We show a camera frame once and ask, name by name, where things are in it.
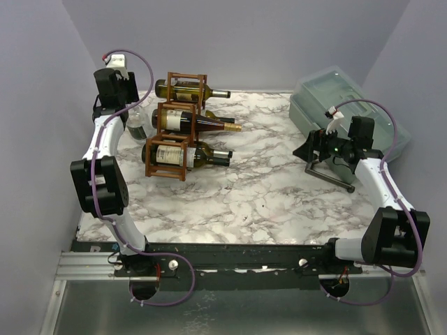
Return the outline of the clear bottle dark label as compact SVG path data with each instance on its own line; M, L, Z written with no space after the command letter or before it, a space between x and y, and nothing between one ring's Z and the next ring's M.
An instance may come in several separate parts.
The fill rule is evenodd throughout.
M143 141L147 139L147 114L142 107L129 110L126 127L134 140Z

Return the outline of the green bottle white label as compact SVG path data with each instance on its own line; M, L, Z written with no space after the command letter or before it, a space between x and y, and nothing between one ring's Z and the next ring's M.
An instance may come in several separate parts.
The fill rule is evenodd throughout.
M150 148L149 161L153 165L172 165L182 167L184 150L181 147L153 144ZM228 158L208 156L202 149L186 148L186 167L201 168L205 165L229 167Z

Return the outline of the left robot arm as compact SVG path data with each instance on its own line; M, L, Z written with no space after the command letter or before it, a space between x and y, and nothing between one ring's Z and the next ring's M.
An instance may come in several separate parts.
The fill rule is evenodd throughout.
M117 240L119 264L146 276L154 270L155 259L147 253L147 239L127 209L129 192L115 157L129 109L140 103L135 75L102 68L94 72L94 79L94 134L86 154L71 163L71 176L83 212L106 224Z

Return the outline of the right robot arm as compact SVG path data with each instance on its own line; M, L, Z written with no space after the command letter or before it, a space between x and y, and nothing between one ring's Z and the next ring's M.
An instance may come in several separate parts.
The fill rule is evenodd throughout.
M366 188L376 210L363 237L330 240L332 250L321 256L321 264L331 274L345 268L347 261L417 270L422 260L430 218L400 193L383 153L372 147L373 134L373 119L353 117L347 138L339 137L337 131L313 130L293 151L307 163L342 159Z

